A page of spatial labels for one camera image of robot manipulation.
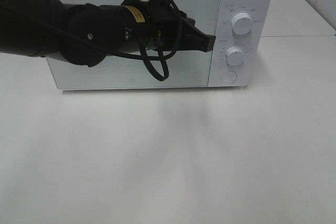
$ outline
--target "white tabletop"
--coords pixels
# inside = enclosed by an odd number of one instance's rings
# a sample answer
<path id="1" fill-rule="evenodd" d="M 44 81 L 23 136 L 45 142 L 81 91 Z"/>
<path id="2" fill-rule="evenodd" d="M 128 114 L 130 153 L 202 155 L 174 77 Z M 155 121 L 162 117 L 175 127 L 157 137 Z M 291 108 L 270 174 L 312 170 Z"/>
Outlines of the white tabletop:
<path id="1" fill-rule="evenodd" d="M 271 0 L 262 36 L 335 34 L 336 31 L 305 0 Z"/>
<path id="2" fill-rule="evenodd" d="M 262 38 L 247 88 L 58 91 L 0 56 L 0 223 L 335 223 L 336 37 Z"/>

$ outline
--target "microwave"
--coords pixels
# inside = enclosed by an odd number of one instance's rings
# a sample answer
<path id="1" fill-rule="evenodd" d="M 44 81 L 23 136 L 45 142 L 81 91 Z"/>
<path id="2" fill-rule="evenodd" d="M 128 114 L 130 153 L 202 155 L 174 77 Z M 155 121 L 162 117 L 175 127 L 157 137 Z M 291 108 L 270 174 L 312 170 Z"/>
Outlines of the microwave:
<path id="1" fill-rule="evenodd" d="M 61 0 L 69 4 L 120 5 L 123 0 Z M 216 41 L 211 52 L 179 51 L 167 61 L 170 77 L 155 80 L 141 61 L 106 57 L 95 67 L 47 57 L 60 90 L 209 88 L 248 85 L 270 0 L 175 0 Z M 160 68 L 158 62 L 153 65 Z"/>

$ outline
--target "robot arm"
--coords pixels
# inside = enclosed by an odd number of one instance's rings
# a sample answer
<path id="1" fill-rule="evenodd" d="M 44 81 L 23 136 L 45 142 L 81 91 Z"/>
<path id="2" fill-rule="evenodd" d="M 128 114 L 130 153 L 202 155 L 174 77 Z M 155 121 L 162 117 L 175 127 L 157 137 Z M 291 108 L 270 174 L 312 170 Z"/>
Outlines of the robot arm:
<path id="1" fill-rule="evenodd" d="M 59 60 L 89 67 L 106 56 L 142 60 L 159 81 L 169 77 L 166 61 L 177 51 L 208 52 L 215 42 L 173 0 L 124 0 L 119 6 L 0 0 L 0 24 L 1 52 L 31 57 L 58 52 Z M 158 56 L 148 56 L 150 49 Z M 163 75 L 152 61 L 160 61 Z"/>

